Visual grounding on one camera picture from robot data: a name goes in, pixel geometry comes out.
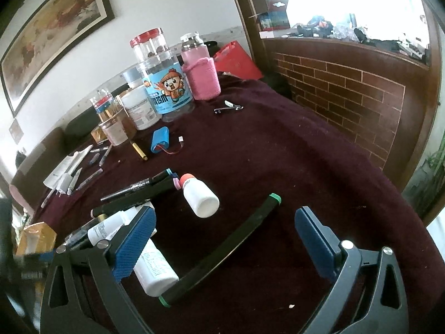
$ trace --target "yellow marker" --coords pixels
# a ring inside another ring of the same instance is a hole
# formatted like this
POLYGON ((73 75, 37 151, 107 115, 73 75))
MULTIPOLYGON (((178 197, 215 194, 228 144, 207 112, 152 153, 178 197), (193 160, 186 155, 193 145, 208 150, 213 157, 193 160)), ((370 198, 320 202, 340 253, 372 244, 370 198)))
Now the yellow marker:
POLYGON ((131 141, 131 145, 133 146, 134 150, 141 156, 141 158, 144 161, 148 160, 148 157, 145 155, 145 153, 142 151, 142 149, 140 149, 139 146, 135 142, 131 141))

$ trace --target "blue battery pack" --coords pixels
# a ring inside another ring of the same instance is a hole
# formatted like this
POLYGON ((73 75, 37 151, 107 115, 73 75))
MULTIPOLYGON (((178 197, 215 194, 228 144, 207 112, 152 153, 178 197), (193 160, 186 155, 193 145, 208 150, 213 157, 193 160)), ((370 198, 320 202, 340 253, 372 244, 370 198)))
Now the blue battery pack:
POLYGON ((151 151, 153 153, 161 152, 161 149, 155 148, 157 145, 162 146, 164 149, 168 149, 169 146, 169 132, 167 127, 159 128, 153 132, 153 139, 151 141, 151 151))

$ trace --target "cartoon chicken character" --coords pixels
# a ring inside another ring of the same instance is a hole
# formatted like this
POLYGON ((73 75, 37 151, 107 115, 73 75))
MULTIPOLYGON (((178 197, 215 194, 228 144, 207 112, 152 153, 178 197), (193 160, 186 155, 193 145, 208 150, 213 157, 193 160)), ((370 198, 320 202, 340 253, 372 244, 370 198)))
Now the cartoon chicken character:
POLYGON ((159 83, 156 83, 155 89, 170 97, 174 104, 177 103, 185 93, 182 75, 176 69, 169 69, 168 74, 159 83))

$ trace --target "brown sofa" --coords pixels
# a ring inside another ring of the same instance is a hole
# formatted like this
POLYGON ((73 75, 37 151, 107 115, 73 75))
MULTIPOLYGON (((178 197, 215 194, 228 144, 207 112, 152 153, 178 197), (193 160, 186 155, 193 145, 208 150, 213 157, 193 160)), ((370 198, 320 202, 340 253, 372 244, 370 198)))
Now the brown sofa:
POLYGON ((21 163, 9 185, 14 199, 32 217, 47 190, 44 179, 69 154, 63 129, 57 127, 21 163))

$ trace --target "table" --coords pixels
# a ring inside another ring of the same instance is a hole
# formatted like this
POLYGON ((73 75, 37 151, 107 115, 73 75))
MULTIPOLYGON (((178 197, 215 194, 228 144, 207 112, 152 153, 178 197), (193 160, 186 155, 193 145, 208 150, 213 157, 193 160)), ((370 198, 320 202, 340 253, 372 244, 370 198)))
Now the table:
MULTIPOLYGON (((153 201, 153 241, 181 277, 274 192, 282 205, 171 308, 146 296, 134 274, 122 280, 156 334, 298 332, 329 287, 294 229, 295 210, 305 205, 340 240, 361 249, 393 248, 414 329, 445 290, 445 263, 411 207, 360 148, 312 111, 260 81, 223 76, 220 83, 221 96, 196 102, 192 113, 166 124, 172 149, 179 146, 177 137, 184 137, 177 155, 150 152, 152 132, 164 125, 158 122, 136 137, 150 153, 148 161, 129 144, 113 148, 96 181, 71 197, 52 197, 37 210, 34 222, 49 224, 60 244, 90 219, 103 195, 168 167, 179 175, 192 173, 219 197, 215 215, 195 216, 181 191, 153 201), (213 109, 224 106, 224 100, 244 109, 215 115, 213 109)), ((79 181, 96 169, 83 171, 79 181)), ((94 305, 99 320, 106 322, 97 300, 94 305)))

